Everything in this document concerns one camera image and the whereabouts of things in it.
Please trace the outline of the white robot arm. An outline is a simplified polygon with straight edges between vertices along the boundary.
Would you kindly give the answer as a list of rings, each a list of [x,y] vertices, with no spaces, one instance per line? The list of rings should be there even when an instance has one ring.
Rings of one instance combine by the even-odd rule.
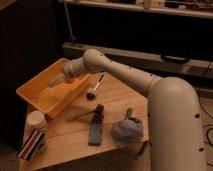
[[[48,85],[99,71],[108,72],[147,98],[152,171],[207,171],[199,98],[187,81],[162,78],[89,49],[65,63]]]

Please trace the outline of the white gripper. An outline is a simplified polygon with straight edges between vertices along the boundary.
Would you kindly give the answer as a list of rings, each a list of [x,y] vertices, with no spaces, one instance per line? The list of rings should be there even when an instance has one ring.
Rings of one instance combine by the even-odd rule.
[[[48,82],[48,86],[50,88],[53,88],[57,85],[60,85],[66,81],[67,78],[76,78],[82,74],[85,74],[87,72],[87,68],[84,64],[84,60],[82,57],[78,59],[73,59],[68,61],[63,66],[63,73],[64,74],[58,74],[54,78],[52,78]]]

